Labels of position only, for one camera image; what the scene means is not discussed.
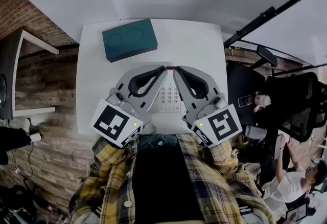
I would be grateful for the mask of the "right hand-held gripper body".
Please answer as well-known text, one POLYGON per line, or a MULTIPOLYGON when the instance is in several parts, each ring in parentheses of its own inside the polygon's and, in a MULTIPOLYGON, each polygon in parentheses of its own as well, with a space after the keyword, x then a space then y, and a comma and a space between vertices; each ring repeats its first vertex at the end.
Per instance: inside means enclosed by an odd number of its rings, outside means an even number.
POLYGON ((229 105, 223 94, 218 94, 210 102, 187 112, 183 120, 208 148, 215 147, 242 131, 234 105, 229 105))

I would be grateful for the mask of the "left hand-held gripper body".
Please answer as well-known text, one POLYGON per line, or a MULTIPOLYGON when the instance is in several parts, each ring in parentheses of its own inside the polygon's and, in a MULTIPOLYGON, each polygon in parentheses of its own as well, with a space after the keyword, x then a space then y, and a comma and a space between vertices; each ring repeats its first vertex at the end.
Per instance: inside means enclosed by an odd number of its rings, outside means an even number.
POLYGON ((148 112, 134 108, 117 89, 113 88, 107 99, 100 100, 90 127, 110 143, 123 148, 151 120, 148 112))

